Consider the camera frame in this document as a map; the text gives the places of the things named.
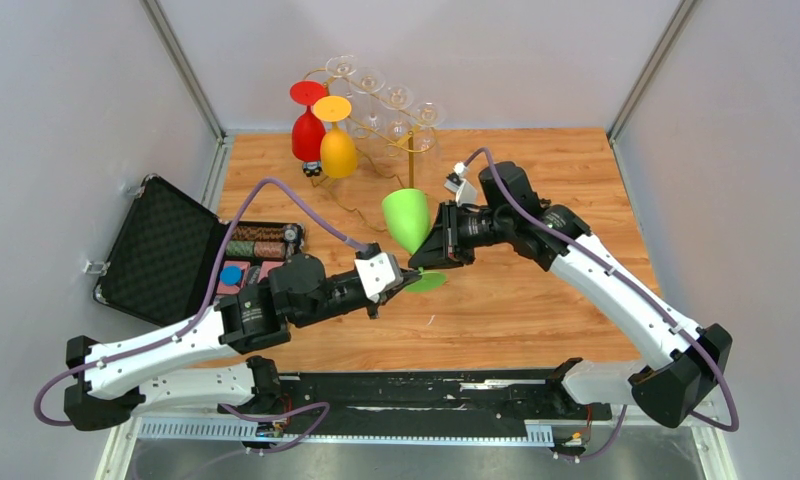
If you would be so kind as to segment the green wine glass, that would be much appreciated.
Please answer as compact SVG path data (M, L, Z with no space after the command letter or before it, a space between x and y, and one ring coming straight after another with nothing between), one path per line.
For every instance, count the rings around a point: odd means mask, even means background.
M396 190L381 202L381 209L391 238L410 255L424 244L430 229L430 211L426 194L416 188ZM413 267L421 278L409 285L406 291L427 293L443 286L447 280L444 273Z

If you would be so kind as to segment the clear wine glass front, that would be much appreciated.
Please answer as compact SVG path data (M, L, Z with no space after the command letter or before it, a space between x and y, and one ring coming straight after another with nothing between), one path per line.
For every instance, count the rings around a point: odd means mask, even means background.
M437 128L446 120L446 110L440 103L421 101L412 109L414 160L416 163L439 156Z

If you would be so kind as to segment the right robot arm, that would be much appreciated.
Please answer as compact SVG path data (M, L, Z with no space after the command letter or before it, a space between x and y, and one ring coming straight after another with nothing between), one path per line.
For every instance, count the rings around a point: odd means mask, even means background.
M412 254L415 269L470 265L480 247L509 244L521 257L565 281L625 334L641 358L630 363L563 363L547 390L547 403L572 417L594 403L635 405L656 423L675 428L697 417L714 388L725 395L730 420L740 422L723 376L732 337L719 324L702 327L671 308L629 273L572 210L553 205L532 189L513 162L483 169L478 179L485 204L440 204L433 227Z

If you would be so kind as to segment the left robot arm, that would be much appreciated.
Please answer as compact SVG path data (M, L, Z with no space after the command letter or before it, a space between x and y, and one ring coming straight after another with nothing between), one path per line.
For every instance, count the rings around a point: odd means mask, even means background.
M363 309L370 318L422 278L386 252L355 259L329 276L316 257L297 254L255 284L200 314L132 339L68 341L75 384L64 413L79 431L108 429L152 410L214 405L270 413L282 400L273 361L259 351L290 341L303 328Z

